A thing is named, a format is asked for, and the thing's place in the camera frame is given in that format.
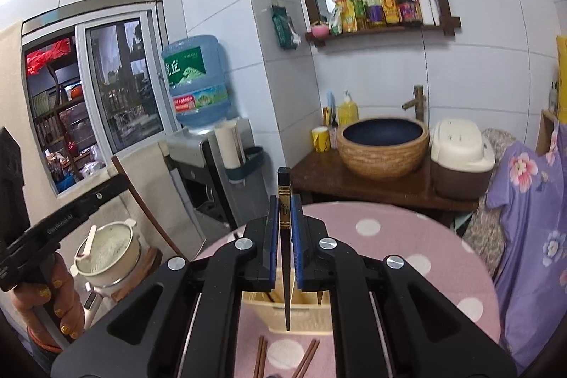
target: white pot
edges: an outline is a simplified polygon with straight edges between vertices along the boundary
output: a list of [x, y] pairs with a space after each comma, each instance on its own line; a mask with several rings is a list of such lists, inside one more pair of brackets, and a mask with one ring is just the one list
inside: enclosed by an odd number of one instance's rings
[[141, 255], [136, 222], [114, 221], [96, 230], [90, 258], [80, 259], [79, 255], [86, 239], [75, 253], [71, 274], [84, 276], [95, 287], [109, 287], [122, 281], [134, 269]]

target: person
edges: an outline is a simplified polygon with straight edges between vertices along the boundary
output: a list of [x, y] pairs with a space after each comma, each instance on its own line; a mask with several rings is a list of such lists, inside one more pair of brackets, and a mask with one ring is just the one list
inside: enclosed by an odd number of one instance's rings
[[33, 312], [36, 306], [43, 306], [54, 297], [53, 310], [61, 321], [59, 328], [63, 335], [77, 339], [84, 332], [84, 310], [74, 279], [67, 271], [63, 257], [55, 254], [55, 265], [51, 277], [53, 292], [48, 286], [21, 283], [12, 290], [12, 304], [27, 326], [32, 356], [47, 373], [61, 352], [57, 342]]

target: metal screw cap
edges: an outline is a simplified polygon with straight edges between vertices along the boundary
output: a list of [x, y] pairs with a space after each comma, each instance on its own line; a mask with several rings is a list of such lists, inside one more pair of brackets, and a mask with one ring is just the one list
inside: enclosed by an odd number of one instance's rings
[[404, 260], [401, 256], [392, 255], [386, 258], [386, 264], [392, 269], [399, 269], [404, 266]]
[[172, 271], [183, 269], [185, 267], [185, 259], [181, 258], [180, 256], [174, 256], [167, 262], [167, 267]]
[[234, 246], [238, 250], [248, 250], [252, 246], [252, 241], [246, 237], [242, 237], [234, 242]]
[[337, 241], [332, 237], [323, 237], [319, 241], [319, 247], [323, 250], [332, 250], [337, 246]]

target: faucet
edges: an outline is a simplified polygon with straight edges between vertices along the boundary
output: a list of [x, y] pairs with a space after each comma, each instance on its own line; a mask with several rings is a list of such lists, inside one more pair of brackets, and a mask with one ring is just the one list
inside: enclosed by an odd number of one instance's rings
[[423, 104], [427, 97], [423, 94], [423, 85], [413, 86], [413, 100], [410, 100], [402, 105], [403, 110], [408, 110], [412, 106], [416, 107], [416, 119], [424, 122], [423, 117]]

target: bracelet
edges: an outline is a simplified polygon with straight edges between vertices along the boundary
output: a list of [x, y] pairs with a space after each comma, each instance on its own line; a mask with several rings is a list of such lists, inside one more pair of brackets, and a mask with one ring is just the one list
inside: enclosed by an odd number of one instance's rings
[[49, 345], [46, 345], [45, 343], [39, 341], [39, 340], [36, 338], [36, 336], [32, 333], [32, 331], [29, 329], [29, 327], [28, 327], [27, 330], [28, 330], [28, 335], [29, 335], [29, 337], [30, 337], [30, 338], [32, 339], [32, 341], [33, 341], [34, 343], [36, 343], [36, 345], [38, 345], [40, 348], [45, 349], [46, 351], [49, 351], [49, 352], [53, 352], [53, 353], [55, 353], [55, 354], [59, 354], [60, 352], [63, 351], [63, 349], [61, 349], [61, 348], [59, 348], [59, 347], [56, 347], [56, 346], [49, 346]]

